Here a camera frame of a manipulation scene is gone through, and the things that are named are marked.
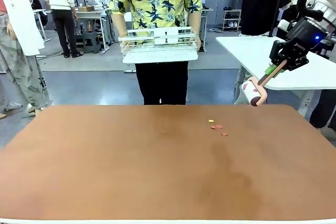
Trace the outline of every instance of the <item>dish rack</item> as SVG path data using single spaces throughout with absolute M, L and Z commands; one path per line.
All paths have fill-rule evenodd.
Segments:
M 128 30 L 120 37 L 123 63 L 158 63 L 197 60 L 196 34 L 191 27 Z

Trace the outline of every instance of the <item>camouflage pants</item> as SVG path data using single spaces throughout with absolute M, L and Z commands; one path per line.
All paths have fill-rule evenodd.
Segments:
M 8 16 L 0 16 L 0 63 L 9 80 L 32 106 L 48 105 L 49 94 L 35 56 L 25 56 L 17 40 L 7 34 Z

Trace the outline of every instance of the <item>brown tabletop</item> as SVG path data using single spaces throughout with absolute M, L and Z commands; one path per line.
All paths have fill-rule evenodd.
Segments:
M 0 218 L 318 220 L 335 209 L 336 149 L 283 105 L 54 106 L 0 151 Z

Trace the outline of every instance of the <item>plastic stool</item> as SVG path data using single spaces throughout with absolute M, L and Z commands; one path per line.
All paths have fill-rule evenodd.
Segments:
M 94 33 L 83 33 L 83 45 L 84 52 L 93 52 L 95 54 L 99 53 L 100 43 L 98 39 L 98 34 Z

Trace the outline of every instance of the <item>table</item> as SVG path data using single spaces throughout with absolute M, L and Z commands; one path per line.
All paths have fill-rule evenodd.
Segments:
M 277 37 L 217 37 L 216 40 L 235 57 L 244 68 L 257 79 L 261 79 L 271 63 L 269 54 Z M 299 113 L 306 115 L 315 90 L 336 89 L 336 64 L 311 52 L 307 58 L 309 64 L 294 71 L 286 71 L 270 80 L 265 86 L 272 90 L 305 90 L 301 99 Z M 239 90 L 244 78 L 240 71 L 236 90 Z
M 101 53 L 102 55 L 105 54 L 110 47 L 106 45 L 106 38 L 105 38 L 105 32 L 104 32 L 104 25 L 103 25 L 103 19 L 102 19 L 102 13 L 104 13 L 105 10 L 92 10 L 90 12 L 77 12 L 78 19 L 93 19 L 93 20 L 100 20 L 101 24 L 101 34 L 103 37 L 103 43 L 104 43 L 104 51 Z
M 34 13 L 34 15 L 37 14 L 38 21 L 40 22 L 41 31 L 43 33 L 44 42 L 48 42 L 48 41 L 51 41 L 51 39 L 47 39 L 46 31 L 44 30 L 44 27 L 43 27 L 42 21 L 41 21 L 41 16 L 40 16 L 40 12 L 45 12 L 45 11 L 46 11 L 45 9 L 37 9 L 37 10 L 33 10 L 33 13 Z
M 203 41 L 203 49 L 206 52 L 205 49 L 205 41 L 206 41 L 206 27 L 208 24 L 208 12 L 212 12 L 213 9 L 202 9 L 202 16 L 201 16 L 201 31 L 200 31 L 200 39 Z
M 286 105 L 52 106 L 0 160 L 0 222 L 336 218 L 336 149 Z

